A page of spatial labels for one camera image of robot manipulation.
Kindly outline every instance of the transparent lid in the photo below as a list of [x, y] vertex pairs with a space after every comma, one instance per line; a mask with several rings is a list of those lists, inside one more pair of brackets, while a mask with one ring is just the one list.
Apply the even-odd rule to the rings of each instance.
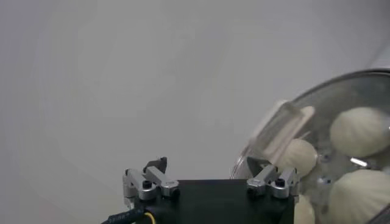
[[390, 204], [389, 114], [390, 70], [354, 72], [325, 82], [270, 112], [231, 178], [252, 176], [248, 156], [272, 164], [283, 159], [305, 163], [299, 153], [284, 158], [291, 140], [300, 138], [317, 153], [300, 192], [313, 206], [316, 223], [367, 223]]

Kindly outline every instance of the white wall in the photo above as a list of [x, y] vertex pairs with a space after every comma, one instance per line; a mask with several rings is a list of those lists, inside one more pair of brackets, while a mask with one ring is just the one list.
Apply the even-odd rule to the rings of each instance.
[[158, 156], [228, 178], [277, 99], [372, 62], [389, 6], [0, 1], [0, 222], [99, 223]]
[[390, 68], [390, 43], [383, 46], [371, 67]]

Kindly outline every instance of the black cable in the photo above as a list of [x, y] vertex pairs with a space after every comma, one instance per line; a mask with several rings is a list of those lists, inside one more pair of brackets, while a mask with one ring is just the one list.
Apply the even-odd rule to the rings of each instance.
[[132, 209], [116, 215], [110, 215], [102, 224], [129, 224], [144, 218], [144, 209]]

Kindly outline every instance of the screw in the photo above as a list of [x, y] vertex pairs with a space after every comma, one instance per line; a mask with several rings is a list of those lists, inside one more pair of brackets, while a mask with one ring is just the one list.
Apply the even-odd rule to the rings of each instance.
[[142, 182], [142, 188], [143, 189], [150, 189], [150, 188], [152, 188], [152, 182], [150, 182], [149, 180], [144, 180]]
[[284, 181], [283, 179], [281, 179], [281, 178], [275, 180], [275, 185], [276, 185], [277, 187], [284, 187], [285, 184], [286, 184], [285, 181]]

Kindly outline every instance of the white bun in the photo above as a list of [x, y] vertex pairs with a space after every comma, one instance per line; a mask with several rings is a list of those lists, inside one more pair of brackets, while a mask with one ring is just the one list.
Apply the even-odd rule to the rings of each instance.
[[309, 200], [299, 195], [299, 202], [295, 205], [294, 224], [315, 224], [316, 216]]
[[390, 144], [388, 115], [369, 107], [354, 108], [339, 114], [330, 127], [330, 140], [347, 156], [365, 157]]
[[286, 151], [276, 162], [276, 166], [283, 170], [295, 167], [300, 177], [307, 175], [317, 162], [317, 151], [305, 140], [293, 139]]
[[330, 191], [330, 223], [367, 223], [389, 203], [389, 175], [375, 170], [347, 173], [334, 183]]

